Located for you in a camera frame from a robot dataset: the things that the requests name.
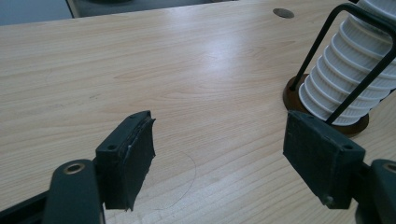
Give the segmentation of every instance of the black plastic part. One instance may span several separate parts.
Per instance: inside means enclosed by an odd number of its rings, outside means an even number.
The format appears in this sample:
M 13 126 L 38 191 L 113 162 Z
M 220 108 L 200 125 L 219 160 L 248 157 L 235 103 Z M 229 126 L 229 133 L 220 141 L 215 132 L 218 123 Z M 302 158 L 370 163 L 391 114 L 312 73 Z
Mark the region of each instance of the black plastic part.
M 323 121 L 290 111 L 283 154 L 321 202 L 348 209 L 351 175 L 361 168 L 365 150 Z
M 360 204 L 355 213 L 356 224 L 383 224 L 381 218 L 375 210 L 366 209 Z
M 369 174 L 370 189 L 383 224 L 396 222 L 396 162 L 373 161 Z
M 369 188 L 369 174 L 371 167 L 366 163 L 361 164 L 358 172 L 355 172 L 350 180 L 349 192 L 359 205 L 361 210 L 374 211 L 375 205 L 373 202 L 372 192 Z
M 42 223 L 105 223 L 92 161 L 70 161 L 55 170 Z
M 149 111 L 125 119 L 96 149 L 95 165 L 106 209 L 133 210 L 152 159 L 154 119 Z
M 48 192 L 43 192 L 26 201 L 0 212 L 0 223 L 41 223 Z
M 212 3 L 210 0 L 74 0 L 80 17 Z

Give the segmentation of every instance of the white plastic spool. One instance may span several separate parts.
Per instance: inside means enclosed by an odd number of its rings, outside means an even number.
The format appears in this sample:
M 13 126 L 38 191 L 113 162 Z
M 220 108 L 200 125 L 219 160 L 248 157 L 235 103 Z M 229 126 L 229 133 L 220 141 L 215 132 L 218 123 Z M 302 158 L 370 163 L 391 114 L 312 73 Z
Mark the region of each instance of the white plastic spool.
M 385 21 L 396 23 L 394 0 L 360 0 L 358 6 Z M 391 39 L 387 34 L 349 16 L 341 23 L 338 33 L 299 89 L 304 107 L 319 119 L 326 120 L 390 48 Z M 396 60 L 332 124 L 354 124 L 395 88 Z

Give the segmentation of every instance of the black metal stand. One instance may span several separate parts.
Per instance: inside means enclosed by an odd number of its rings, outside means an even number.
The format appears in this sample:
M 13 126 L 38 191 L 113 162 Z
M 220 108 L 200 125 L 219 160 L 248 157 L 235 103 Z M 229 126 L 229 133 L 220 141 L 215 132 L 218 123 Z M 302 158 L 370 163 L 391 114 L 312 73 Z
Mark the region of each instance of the black metal stand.
M 394 24 L 390 24 L 387 21 L 382 20 L 381 18 L 349 3 L 342 4 L 336 7 L 327 20 L 325 21 L 322 29 L 320 30 L 317 39 L 314 42 L 311 50 L 309 50 L 308 55 L 306 56 L 303 65 L 300 68 L 297 76 L 295 77 L 294 81 L 290 86 L 290 91 L 296 91 L 296 87 L 300 82 L 301 78 L 303 77 L 304 71 L 306 67 L 311 62 L 312 58 L 315 55 L 320 43 L 322 42 L 324 36 L 328 32 L 332 22 L 336 18 L 336 16 L 342 12 L 347 11 L 350 14 L 356 16 L 357 18 L 365 21 L 374 27 L 386 32 L 392 38 L 392 48 L 390 51 L 385 55 L 385 57 L 375 66 L 375 68 L 367 75 L 367 77 L 356 87 L 356 89 L 348 95 L 348 97 L 341 103 L 334 112 L 327 118 L 326 123 L 332 124 L 343 112 L 347 107 L 374 81 L 376 77 L 395 59 L 396 57 L 396 26 Z

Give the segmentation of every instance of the circular mark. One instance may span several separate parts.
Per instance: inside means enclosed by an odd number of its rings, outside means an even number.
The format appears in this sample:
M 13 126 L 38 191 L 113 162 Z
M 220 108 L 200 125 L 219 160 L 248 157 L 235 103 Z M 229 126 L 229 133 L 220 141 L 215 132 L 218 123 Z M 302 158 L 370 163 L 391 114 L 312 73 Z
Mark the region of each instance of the circular mark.
M 113 149 L 116 149 L 116 147 L 117 147 L 117 146 L 110 145 L 110 146 L 107 147 L 107 149 L 108 149 L 108 150 L 113 150 Z
M 343 148 L 344 148 L 344 149 L 349 149 L 349 150 L 350 150 L 350 149 L 353 149 L 353 146 L 350 146 L 350 145 L 343 145 Z
M 146 204 L 156 211 L 166 210 L 189 194 L 197 177 L 195 160 L 182 151 L 167 153 L 157 155 L 149 167 L 135 204 Z
M 285 8 L 275 8 L 273 12 L 278 16 L 286 19 L 291 19 L 294 17 L 294 13 Z
M 390 162 L 385 163 L 385 164 L 384 164 L 384 168 L 387 169 L 388 171 L 391 171 L 391 172 L 393 172 L 394 174 L 396 174 L 396 165 L 395 165 L 395 164 L 390 163 Z
M 83 163 L 73 163 L 68 165 L 66 168 L 64 168 L 64 173 L 67 175 L 73 175 L 76 174 L 80 171 L 82 171 L 85 168 L 85 165 Z
M 324 198 L 324 204 L 331 206 L 334 203 L 334 198 L 332 196 L 327 196 Z

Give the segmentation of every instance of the table surface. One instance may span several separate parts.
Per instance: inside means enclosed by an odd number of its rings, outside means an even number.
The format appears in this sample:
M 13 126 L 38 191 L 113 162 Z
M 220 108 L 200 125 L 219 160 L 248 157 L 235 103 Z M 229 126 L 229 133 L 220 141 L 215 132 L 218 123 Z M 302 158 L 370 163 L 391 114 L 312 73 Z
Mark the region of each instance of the table surface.
M 328 210 L 282 155 L 281 93 L 342 2 L 241 0 L 0 27 L 0 209 L 48 189 L 54 169 L 93 159 L 124 118 L 151 110 L 157 157 L 134 211 L 106 211 L 107 223 L 354 223 L 356 203 Z M 391 95 L 353 138 L 368 163 L 396 160 L 395 106 Z

